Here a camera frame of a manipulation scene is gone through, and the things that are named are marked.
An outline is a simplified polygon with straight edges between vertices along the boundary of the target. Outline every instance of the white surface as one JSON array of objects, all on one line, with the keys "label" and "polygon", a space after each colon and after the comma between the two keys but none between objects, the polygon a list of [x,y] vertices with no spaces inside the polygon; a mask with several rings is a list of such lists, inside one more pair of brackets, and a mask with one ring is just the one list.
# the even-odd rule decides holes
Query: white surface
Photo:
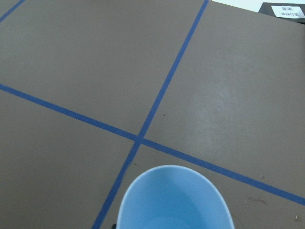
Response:
[{"label": "white surface", "polygon": [[305,0],[213,0],[219,3],[223,3],[230,6],[235,6],[245,10],[251,10],[258,12],[263,2],[275,2],[275,3],[294,3],[304,4]]},{"label": "white surface", "polygon": [[305,18],[299,6],[271,6],[278,18]]}]

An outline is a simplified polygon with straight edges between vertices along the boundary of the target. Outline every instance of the white wall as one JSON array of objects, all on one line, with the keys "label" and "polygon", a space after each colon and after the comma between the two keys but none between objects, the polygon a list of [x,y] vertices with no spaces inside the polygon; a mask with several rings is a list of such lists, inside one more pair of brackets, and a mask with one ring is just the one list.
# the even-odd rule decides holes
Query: white wall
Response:
[{"label": "white wall", "polygon": [[230,6],[243,8],[258,12],[263,2],[277,2],[277,3],[302,3],[305,4],[305,0],[213,0]]}]

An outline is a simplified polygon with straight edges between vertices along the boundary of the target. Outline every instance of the black object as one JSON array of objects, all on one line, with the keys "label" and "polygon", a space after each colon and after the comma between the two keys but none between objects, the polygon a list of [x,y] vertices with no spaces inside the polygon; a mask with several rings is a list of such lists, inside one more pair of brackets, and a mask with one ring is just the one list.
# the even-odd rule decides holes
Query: black object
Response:
[{"label": "black object", "polygon": [[[269,3],[269,2],[263,2],[261,8],[259,9],[259,13],[263,13],[263,14],[267,14],[270,16],[275,16],[275,13],[273,12],[271,6],[299,6],[301,8],[301,10],[303,11],[303,13],[305,13],[305,4],[291,4],[291,3]],[[305,24],[305,19],[304,18],[282,18],[282,19],[286,19],[289,21],[294,21],[294,22],[298,22],[301,24]]]}]

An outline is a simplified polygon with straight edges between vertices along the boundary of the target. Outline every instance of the light blue cylinder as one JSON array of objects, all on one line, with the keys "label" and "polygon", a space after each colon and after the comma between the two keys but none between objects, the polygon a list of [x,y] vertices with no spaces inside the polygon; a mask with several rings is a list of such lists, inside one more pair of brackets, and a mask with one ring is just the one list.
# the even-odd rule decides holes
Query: light blue cylinder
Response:
[{"label": "light blue cylinder", "polygon": [[216,187],[182,166],[159,166],[138,176],[122,200],[117,229],[234,229]]}]

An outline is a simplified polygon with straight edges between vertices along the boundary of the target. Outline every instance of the tiled floor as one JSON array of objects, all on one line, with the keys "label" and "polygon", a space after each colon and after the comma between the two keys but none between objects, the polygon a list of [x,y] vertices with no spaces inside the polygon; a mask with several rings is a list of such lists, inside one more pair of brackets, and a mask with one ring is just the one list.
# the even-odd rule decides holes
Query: tiled floor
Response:
[{"label": "tiled floor", "polygon": [[165,164],[210,179],[237,229],[305,228],[305,26],[205,6],[26,0],[2,17],[0,228],[109,229]]}]

